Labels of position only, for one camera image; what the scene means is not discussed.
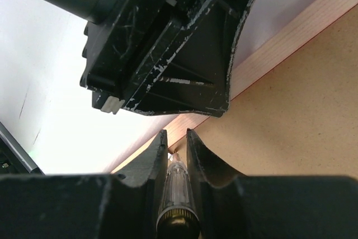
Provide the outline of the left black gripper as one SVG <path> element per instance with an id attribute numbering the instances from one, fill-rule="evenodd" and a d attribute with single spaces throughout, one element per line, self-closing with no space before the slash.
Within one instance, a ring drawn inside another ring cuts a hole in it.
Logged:
<path id="1" fill-rule="evenodd" d="M 145 116 L 222 116 L 235 49 L 255 0 L 118 0 L 89 22 L 80 84 L 92 106 Z"/>

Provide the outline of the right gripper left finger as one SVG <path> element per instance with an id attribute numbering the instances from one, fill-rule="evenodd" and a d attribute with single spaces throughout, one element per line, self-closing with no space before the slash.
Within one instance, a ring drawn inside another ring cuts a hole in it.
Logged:
<path id="1" fill-rule="evenodd" d="M 115 174 L 1 176 L 2 238 L 155 238 L 167 132 Z"/>

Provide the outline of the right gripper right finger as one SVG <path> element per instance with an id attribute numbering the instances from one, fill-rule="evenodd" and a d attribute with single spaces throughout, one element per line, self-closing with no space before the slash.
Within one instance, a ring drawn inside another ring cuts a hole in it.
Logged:
<path id="1" fill-rule="evenodd" d="M 356 238 L 357 180 L 247 176 L 186 133 L 187 164 L 203 238 Z"/>

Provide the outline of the clear tester screwdriver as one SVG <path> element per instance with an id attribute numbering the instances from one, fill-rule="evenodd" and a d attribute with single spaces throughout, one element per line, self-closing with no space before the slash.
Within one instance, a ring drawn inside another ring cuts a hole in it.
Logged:
<path id="1" fill-rule="evenodd" d="M 200 235 L 189 172 L 178 153 L 172 155 L 167 169 L 156 231 L 157 238 L 190 239 Z"/>

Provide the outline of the red picture frame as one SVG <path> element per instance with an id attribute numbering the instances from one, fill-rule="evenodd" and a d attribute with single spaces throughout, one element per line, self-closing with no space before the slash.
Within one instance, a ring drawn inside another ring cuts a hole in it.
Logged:
<path id="1" fill-rule="evenodd" d="M 221 118 L 126 115 L 131 143 L 117 171 L 161 127 L 186 155 L 193 128 L 225 161 L 252 175 L 357 176 L 357 0 L 255 0 L 238 43 L 232 102 Z"/>

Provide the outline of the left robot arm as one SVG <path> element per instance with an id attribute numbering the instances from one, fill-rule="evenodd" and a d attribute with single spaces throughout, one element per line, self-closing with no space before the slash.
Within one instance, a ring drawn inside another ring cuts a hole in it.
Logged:
<path id="1" fill-rule="evenodd" d="M 92 106 L 220 117 L 255 0 L 45 0 L 87 21 L 80 85 Z"/>

